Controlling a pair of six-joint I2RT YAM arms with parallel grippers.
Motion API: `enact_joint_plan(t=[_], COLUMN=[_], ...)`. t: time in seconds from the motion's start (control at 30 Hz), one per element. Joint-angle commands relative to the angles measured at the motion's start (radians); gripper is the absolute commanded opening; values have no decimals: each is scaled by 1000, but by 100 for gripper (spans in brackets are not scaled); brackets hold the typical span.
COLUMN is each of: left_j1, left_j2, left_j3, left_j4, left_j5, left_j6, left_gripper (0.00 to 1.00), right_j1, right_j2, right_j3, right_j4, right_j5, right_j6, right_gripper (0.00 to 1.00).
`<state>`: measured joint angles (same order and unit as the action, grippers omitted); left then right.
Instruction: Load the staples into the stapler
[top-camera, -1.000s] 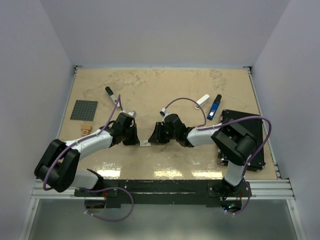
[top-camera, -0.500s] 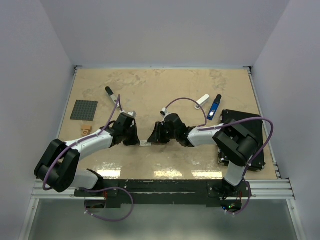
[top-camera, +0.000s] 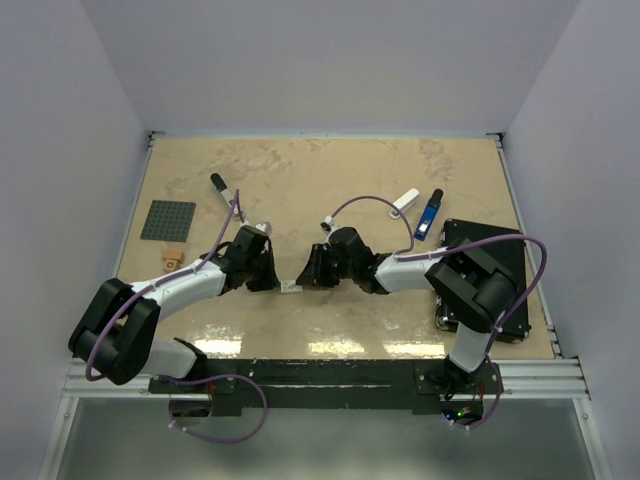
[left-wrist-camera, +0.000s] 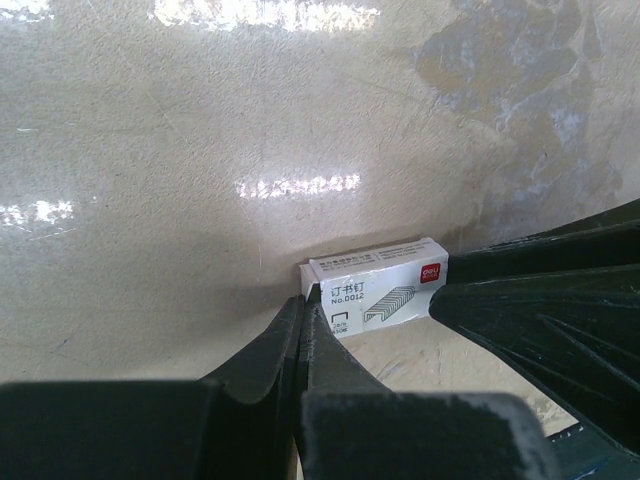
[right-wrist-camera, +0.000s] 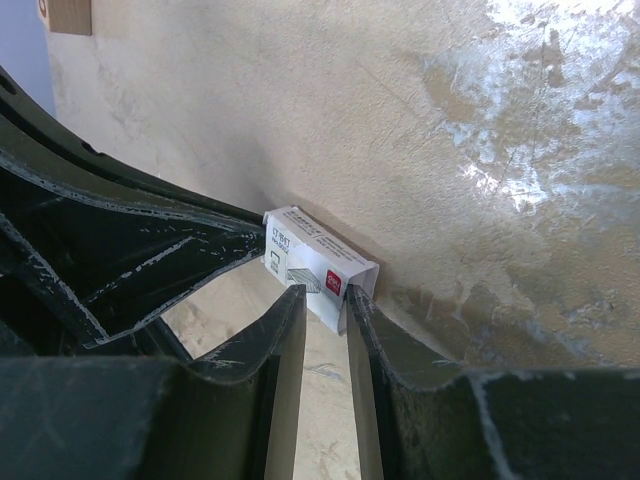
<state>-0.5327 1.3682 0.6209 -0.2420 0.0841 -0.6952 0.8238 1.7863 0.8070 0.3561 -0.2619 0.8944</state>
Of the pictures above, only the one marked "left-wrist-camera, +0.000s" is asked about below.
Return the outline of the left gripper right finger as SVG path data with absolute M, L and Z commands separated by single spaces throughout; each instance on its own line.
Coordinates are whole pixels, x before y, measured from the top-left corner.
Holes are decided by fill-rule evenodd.
M 311 289 L 298 359 L 295 439 L 307 479 L 557 479 L 541 425 L 518 397 L 393 392 L 331 332 Z

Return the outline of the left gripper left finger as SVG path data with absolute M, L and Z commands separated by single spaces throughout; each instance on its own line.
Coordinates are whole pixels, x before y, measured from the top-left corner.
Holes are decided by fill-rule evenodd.
M 5 479 L 288 479 L 304 301 L 198 380 L 1 387 Z

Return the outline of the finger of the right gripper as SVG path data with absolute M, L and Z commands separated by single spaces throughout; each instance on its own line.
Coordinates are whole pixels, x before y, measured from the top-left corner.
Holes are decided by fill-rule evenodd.
M 612 440 L 639 436 L 639 204 L 453 256 L 430 315 Z

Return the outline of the white staple box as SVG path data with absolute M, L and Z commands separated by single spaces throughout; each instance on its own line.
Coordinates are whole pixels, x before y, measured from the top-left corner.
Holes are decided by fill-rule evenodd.
M 414 242 L 311 259 L 300 266 L 301 290 L 317 287 L 338 338 L 427 317 L 446 284 L 448 252 L 429 237 Z

